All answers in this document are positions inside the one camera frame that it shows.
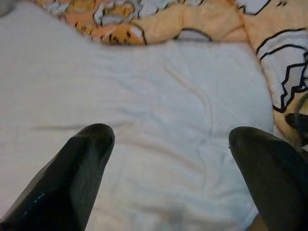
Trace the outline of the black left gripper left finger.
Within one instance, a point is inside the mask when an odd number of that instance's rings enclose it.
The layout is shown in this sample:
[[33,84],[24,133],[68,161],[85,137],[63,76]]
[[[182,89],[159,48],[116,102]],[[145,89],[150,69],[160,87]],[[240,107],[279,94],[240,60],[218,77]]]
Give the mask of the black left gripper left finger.
[[0,229],[85,230],[114,144],[109,125],[84,127],[29,182],[0,219]]

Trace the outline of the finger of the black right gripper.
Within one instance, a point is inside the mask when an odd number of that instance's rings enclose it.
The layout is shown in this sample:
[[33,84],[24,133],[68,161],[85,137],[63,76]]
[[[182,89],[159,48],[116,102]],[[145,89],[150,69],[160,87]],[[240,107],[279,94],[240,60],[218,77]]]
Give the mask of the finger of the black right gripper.
[[301,136],[308,135],[308,115],[290,113],[285,117],[286,122],[294,128]]

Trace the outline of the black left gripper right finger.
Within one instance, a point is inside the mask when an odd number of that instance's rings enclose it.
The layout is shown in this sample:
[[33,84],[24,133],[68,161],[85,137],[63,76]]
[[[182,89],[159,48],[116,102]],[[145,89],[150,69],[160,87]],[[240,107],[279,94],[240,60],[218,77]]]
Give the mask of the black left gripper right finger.
[[257,128],[229,134],[231,154],[269,231],[308,229],[308,159]]

